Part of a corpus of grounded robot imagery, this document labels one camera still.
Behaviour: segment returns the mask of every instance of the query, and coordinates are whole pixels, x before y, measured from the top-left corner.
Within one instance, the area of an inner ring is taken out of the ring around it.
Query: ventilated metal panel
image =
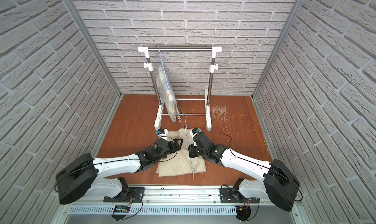
[[[74,204],[69,209],[69,214],[112,214],[115,205],[80,205]]]
[[[113,214],[115,205],[72,205],[69,214]],[[141,208],[133,204],[127,215],[135,214]],[[137,215],[236,215],[232,205],[144,205]]]

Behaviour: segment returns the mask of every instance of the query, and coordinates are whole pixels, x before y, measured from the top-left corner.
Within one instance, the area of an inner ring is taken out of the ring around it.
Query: brick wall
[[[0,222],[50,223],[54,176],[115,95],[60,0],[0,0]]]
[[[376,220],[376,0],[306,0],[256,96],[312,223]]]
[[[222,45],[212,93],[235,95],[252,94],[294,1],[74,0],[123,93],[154,93],[140,45]],[[162,56],[175,94],[204,93],[210,52]]]

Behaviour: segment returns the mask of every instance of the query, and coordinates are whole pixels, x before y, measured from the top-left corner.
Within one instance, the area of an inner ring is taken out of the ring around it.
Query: metal bar
[[[107,135],[107,132],[111,126],[111,123],[112,123],[112,120],[114,119],[115,117],[115,114],[117,112],[117,109],[121,103],[121,99],[123,97],[121,96],[120,98],[116,98],[115,101],[114,101],[114,104],[107,116],[107,119],[102,127],[102,130],[100,131],[99,135],[98,135],[98,138],[96,140],[96,142],[94,143],[94,146],[92,148],[92,150],[90,151],[90,154],[93,156],[93,157],[96,157],[98,155],[98,152],[99,152],[99,149],[100,147],[102,146],[102,143],[103,141],[105,140],[105,137]]]
[[[184,114],[184,113],[179,113],[179,115],[206,115],[206,114],[191,114],[191,113]]]
[[[86,27],[85,23],[83,22],[80,13],[78,12],[76,6],[73,3],[73,0],[61,0],[63,1],[65,7],[67,8],[68,12],[72,16],[73,21],[76,23],[78,30],[81,32],[83,38],[85,39],[86,43],[88,44],[89,49],[93,53],[93,56],[97,60],[99,67],[102,69],[103,73],[105,74],[108,82],[110,83],[112,89],[114,90],[115,94],[120,97],[121,92],[116,85],[114,78],[112,77],[108,67],[106,65],[105,60],[103,59],[102,55],[100,54],[93,38],[90,35],[88,28]]]
[[[215,64],[215,58],[212,57],[211,65],[214,65],[214,64]],[[214,72],[210,72],[209,87],[208,87],[208,99],[206,100],[206,105],[207,106],[210,105],[211,87],[213,86],[213,75],[214,75]]]
[[[183,51],[183,52],[186,52],[186,51],[212,51],[212,48],[211,47],[149,47],[148,48],[149,51],[159,51],[161,50],[162,51]]]
[[[176,99],[176,100],[205,100],[205,99]]]
[[[277,39],[276,45],[274,46],[272,52],[270,53],[268,62],[265,65],[264,70],[262,71],[261,77],[258,80],[255,90],[253,91],[253,98],[255,98],[256,94],[261,88],[262,83],[264,82],[264,79],[266,78],[266,75],[268,74],[271,65],[273,64],[275,58],[277,57],[277,53],[279,52],[280,48],[283,45],[283,42],[287,38],[288,33],[291,30],[291,27],[293,26],[293,23],[295,22],[296,17],[299,14],[299,11],[303,5],[305,0],[295,0],[295,3],[293,5],[293,8],[291,9],[290,14],[287,17],[287,20],[285,22],[285,25],[283,26],[281,33],[279,34],[279,37]]]
[[[265,121],[264,121],[264,119],[263,119],[263,117],[261,115],[261,111],[260,111],[260,108],[259,108],[259,103],[258,103],[257,99],[253,99],[252,102],[253,102],[253,106],[255,108],[256,116],[259,119],[259,123],[260,123],[260,126],[261,126],[261,131],[264,134],[264,139],[265,139],[265,142],[266,142],[266,147],[269,150],[270,157],[272,159],[277,159],[278,158],[277,157],[277,152],[274,149],[273,141],[271,140],[271,136],[270,136],[270,132],[268,131],[268,128],[266,127],[266,123],[265,123]]]
[[[151,78],[152,78],[152,82],[153,82],[153,86],[154,86],[155,94],[157,95],[157,98],[158,98],[158,103],[159,103],[159,105],[162,105],[161,98],[160,98],[160,96],[159,96],[159,91],[158,91],[157,83],[155,83],[155,79],[154,79],[154,73],[153,73],[153,71],[150,71],[150,76],[151,76]]]

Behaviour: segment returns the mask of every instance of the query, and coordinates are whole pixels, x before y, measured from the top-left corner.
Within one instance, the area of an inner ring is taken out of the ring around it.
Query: towel
[[[164,161],[175,156],[173,159],[158,163],[158,177],[177,176],[192,173],[191,160],[188,153],[188,146],[193,143],[193,139],[189,134],[191,130],[192,129],[188,129],[188,142],[185,135],[185,129],[179,129],[179,131],[171,131],[167,133],[168,137],[182,138],[183,144],[181,150],[177,152],[176,156],[175,153],[169,154]],[[192,166],[194,173],[206,172],[205,160],[200,156],[192,158]]]

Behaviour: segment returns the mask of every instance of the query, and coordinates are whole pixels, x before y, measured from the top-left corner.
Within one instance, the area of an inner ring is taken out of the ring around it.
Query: wire
[[[250,221],[250,220],[252,220],[253,218],[256,217],[256,214],[257,214],[257,212],[258,212],[258,208],[260,207],[260,199],[258,198],[258,200],[259,200],[259,204],[257,205],[257,209],[256,209],[256,212],[255,212],[255,215],[253,215],[253,217],[250,218],[250,219],[248,219],[247,221]]]
[[[132,203],[133,203],[133,194],[130,196],[130,202],[129,204],[127,205],[127,207],[130,209],[132,207]]]
[[[211,132],[211,131],[205,131],[205,132],[202,132],[202,133],[217,133],[217,134],[222,134],[222,135],[225,135],[225,136],[229,137],[229,138],[230,138],[229,149],[230,149],[230,152],[231,152],[236,158],[242,159],[242,160],[244,160],[244,161],[248,161],[248,162],[253,163],[253,164],[255,164],[255,165],[258,165],[258,166],[264,167],[264,168],[266,168],[266,169],[268,169],[268,170],[272,170],[271,168],[265,167],[264,165],[257,164],[257,163],[255,163],[255,162],[249,161],[249,160],[247,160],[247,159],[244,159],[244,158],[241,158],[241,157],[235,155],[235,154],[232,152],[232,150],[231,150],[231,141],[232,141],[232,137],[231,137],[230,135],[227,135],[227,134],[225,134],[225,133]],[[298,187],[297,185],[295,185],[294,182],[292,182],[290,179],[288,179],[286,176],[280,174],[279,172],[277,172],[277,171],[275,171],[275,170],[272,170],[272,171],[275,172],[276,174],[281,175],[283,178],[287,179],[291,184],[294,185],[294,187],[296,187],[296,189],[298,189],[298,192],[300,193],[300,197],[301,197],[301,199],[300,199],[300,200],[294,200],[294,201],[302,201],[302,200],[303,200],[303,194],[302,194],[302,192],[300,191],[299,187]]]
[[[177,155],[177,152],[178,151],[176,151],[175,155],[171,159],[168,159],[168,160],[165,160],[165,161],[159,161],[159,162],[166,162],[166,161],[172,160]]]
[[[125,220],[125,219],[131,218],[131,217],[134,217],[136,214],[138,214],[138,213],[141,211],[142,207],[144,206],[144,203],[142,202],[142,200],[140,200],[140,199],[137,198],[137,197],[135,197],[135,199],[138,199],[138,200],[141,202],[141,208],[139,209],[139,211],[137,211],[134,215],[132,215],[132,216],[130,216],[130,217],[127,217],[127,218],[120,219],[119,221],[123,221],[123,220]]]
[[[128,158],[128,159],[121,159],[121,160],[117,160],[117,161],[127,161],[127,160],[139,160],[139,159]],[[77,172],[77,171],[83,170],[83,169],[85,169],[85,168],[88,168],[88,167],[91,167],[91,166],[94,166],[94,165],[106,164],[106,163],[117,162],[117,161],[106,161],[106,162],[96,163],[96,164],[87,165],[87,166],[84,166],[84,167],[79,168],[79,169],[77,169],[77,170],[74,170],[73,172],[70,172],[69,174],[65,175],[62,179],[60,179],[58,182],[56,182],[55,185],[53,186],[53,187],[54,187],[54,190],[55,190],[56,192],[58,192],[58,191],[56,190],[56,185],[57,185],[59,182],[61,182],[61,180],[63,180],[64,178],[68,177],[69,175],[71,175],[71,174],[73,174],[73,173],[75,173],[75,172]]]
[[[230,189],[228,185],[222,185],[221,188],[222,188],[223,186],[226,186],[228,189]],[[219,191],[221,192],[221,195],[224,195],[224,194],[222,193],[222,191],[221,191],[221,188],[219,188]]]

